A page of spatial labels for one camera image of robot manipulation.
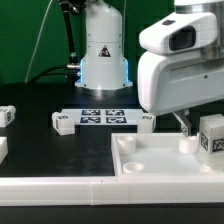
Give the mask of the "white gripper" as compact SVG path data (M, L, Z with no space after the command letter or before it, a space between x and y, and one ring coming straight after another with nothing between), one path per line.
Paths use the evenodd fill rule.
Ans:
M155 116L174 112L182 134L190 137L188 109L224 99L224 59L204 61L199 50L169 56L145 52L138 63L138 97Z

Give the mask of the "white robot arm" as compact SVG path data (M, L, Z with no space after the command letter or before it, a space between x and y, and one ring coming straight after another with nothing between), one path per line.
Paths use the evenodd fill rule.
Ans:
M137 70L142 108L172 113L190 134L186 110L224 99L224 0L175 0L175 11L139 35L145 53ZM86 54L76 85L95 94L122 90L122 16L104 0L87 0Z

